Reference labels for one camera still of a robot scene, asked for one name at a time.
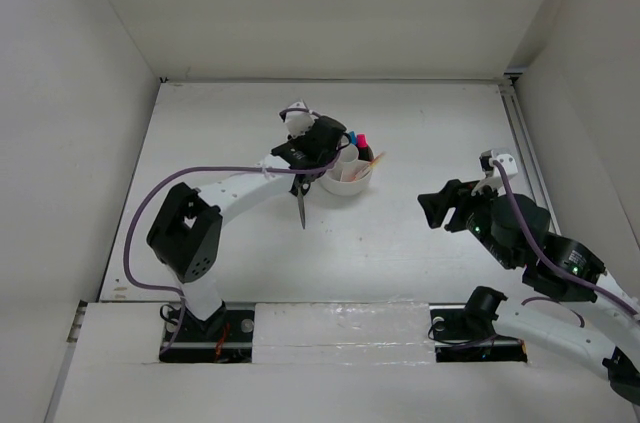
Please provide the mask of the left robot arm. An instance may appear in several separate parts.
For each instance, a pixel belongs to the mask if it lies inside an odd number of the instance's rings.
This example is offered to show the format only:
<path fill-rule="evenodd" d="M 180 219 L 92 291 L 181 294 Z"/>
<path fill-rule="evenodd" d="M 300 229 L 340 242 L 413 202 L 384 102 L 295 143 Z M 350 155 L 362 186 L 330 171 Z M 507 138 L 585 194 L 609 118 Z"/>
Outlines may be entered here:
<path fill-rule="evenodd" d="M 328 116 L 313 117 L 307 127 L 273 148 L 257 166 L 200 190 L 185 183 L 167 193 L 146 241 L 178 282 L 190 314 L 188 327 L 201 339 L 222 330 L 224 301 L 211 274 L 222 229 L 253 207 L 290 193 L 297 198 L 302 224 L 304 197 L 311 184 L 337 158 L 346 127 Z"/>

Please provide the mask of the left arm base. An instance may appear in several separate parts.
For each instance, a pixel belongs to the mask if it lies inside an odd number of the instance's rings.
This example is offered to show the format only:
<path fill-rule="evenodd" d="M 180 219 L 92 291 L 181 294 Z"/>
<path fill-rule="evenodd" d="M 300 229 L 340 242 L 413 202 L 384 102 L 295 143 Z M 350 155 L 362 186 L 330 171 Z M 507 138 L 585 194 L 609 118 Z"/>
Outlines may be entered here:
<path fill-rule="evenodd" d="M 174 364 L 251 363 L 255 327 L 255 305 L 230 304 L 218 312 L 211 323 L 200 325 L 186 312 L 178 326 L 180 308 L 164 304 L 164 322 L 159 360 Z"/>

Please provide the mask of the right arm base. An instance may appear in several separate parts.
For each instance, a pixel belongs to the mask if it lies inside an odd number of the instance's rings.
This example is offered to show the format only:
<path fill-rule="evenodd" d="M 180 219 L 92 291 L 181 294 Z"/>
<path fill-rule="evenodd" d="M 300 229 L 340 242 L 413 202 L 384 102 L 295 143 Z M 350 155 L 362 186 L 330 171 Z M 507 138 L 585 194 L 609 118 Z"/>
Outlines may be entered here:
<path fill-rule="evenodd" d="M 499 335 L 493 323 L 507 297 L 489 287 L 477 287 L 466 303 L 429 305 L 427 336 L 437 363 L 521 362 L 528 357 L 521 340 Z"/>

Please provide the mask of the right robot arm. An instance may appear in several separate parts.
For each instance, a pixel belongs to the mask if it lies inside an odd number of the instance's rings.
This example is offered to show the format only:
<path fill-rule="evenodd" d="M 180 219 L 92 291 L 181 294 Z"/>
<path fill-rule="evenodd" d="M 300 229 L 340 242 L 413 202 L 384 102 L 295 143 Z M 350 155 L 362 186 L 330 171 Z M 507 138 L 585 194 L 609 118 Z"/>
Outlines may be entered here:
<path fill-rule="evenodd" d="M 550 230 L 550 213 L 529 197 L 476 181 L 448 181 L 417 201 L 430 228 L 469 232 L 507 270 L 521 269 L 537 298 L 578 314 L 571 325 L 505 293 L 476 287 L 453 315 L 432 314 L 431 337 L 468 353 L 499 338 L 520 340 L 575 362 L 639 402 L 639 305 L 585 245 Z"/>

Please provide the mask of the black handled scissors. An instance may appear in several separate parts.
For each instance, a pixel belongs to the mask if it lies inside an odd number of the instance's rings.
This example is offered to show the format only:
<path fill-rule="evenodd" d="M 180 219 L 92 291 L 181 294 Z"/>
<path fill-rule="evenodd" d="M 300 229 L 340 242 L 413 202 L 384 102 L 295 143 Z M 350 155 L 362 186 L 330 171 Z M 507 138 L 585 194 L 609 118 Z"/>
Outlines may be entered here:
<path fill-rule="evenodd" d="M 293 182 L 291 193 L 296 197 L 300 223 L 303 229 L 306 228 L 305 196 L 310 190 L 311 183 L 303 176 L 296 176 Z"/>

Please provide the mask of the pink capped black highlighter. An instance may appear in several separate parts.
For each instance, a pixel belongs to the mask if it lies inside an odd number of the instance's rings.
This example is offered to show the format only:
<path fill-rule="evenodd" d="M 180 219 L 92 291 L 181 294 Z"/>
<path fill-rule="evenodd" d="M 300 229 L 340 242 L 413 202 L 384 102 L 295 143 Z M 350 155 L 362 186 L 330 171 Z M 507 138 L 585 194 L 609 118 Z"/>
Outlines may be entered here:
<path fill-rule="evenodd" d="M 356 135 L 356 146 L 358 149 L 358 158 L 360 160 L 370 162 L 373 159 L 372 151 L 368 145 L 365 134 Z"/>

